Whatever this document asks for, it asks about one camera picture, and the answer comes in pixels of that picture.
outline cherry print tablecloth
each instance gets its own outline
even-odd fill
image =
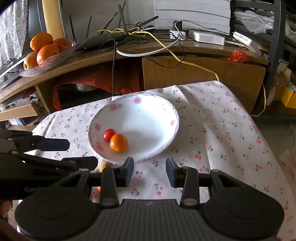
[[[191,166],[202,173],[220,169],[275,198],[285,211],[278,238],[283,241],[296,238],[296,208],[291,189],[267,142],[226,86],[210,81],[146,93],[163,96],[173,103],[179,113],[180,129],[166,151],[135,164],[130,186],[118,189],[120,201],[177,199],[179,202],[182,189],[170,187],[165,172],[165,160],[172,157],[179,166]],[[34,134],[66,138],[70,148],[65,152],[36,151],[35,155],[58,160],[96,156],[100,163],[101,158],[88,143],[88,129],[92,117],[110,101],[111,98],[99,100],[49,115],[34,129]],[[201,188],[200,192],[201,202],[207,201],[207,190]],[[93,188],[93,201],[98,201],[98,195]]]

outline white bowl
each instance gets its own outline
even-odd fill
[[[122,164],[131,156],[134,162],[153,158],[163,152],[179,130],[175,107],[161,96],[133,93],[105,105],[93,117],[89,127],[89,143],[103,159]],[[114,129],[128,139],[128,147],[117,153],[104,141],[103,132]]]

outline red plastic wrapper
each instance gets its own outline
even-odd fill
[[[119,59],[115,62],[114,92],[129,94],[140,91],[139,79],[142,61],[138,58]],[[53,89],[53,107],[62,110],[59,102],[58,86],[65,84],[85,84],[112,93],[112,61],[91,65],[58,77]]]
[[[237,49],[237,50],[233,51],[229,60],[235,61],[235,62],[245,62],[248,60],[248,58],[249,57],[245,52]]]

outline fruit bowl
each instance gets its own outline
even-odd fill
[[[131,156],[134,162],[149,160],[162,153],[175,139],[179,115],[165,98],[148,93],[133,93],[105,105],[93,117],[89,127],[89,143],[104,160],[123,164]],[[114,129],[128,140],[122,153],[111,150],[103,132]]]
[[[72,47],[66,49],[65,51],[51,56],[44,60],[44,62],[34,68],[24,70],[19,73],[20,76],[23,77],[32,77],[38,74],[41,74],[53,67],[59,65],[60,63],[64,62],[67,58],[69,58],[75,51],[76,43],[72,43]]]

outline lace curtain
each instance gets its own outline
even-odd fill
[[[28,0],[16,0],[0,15],[0,68],[22,56],[27,22]]]

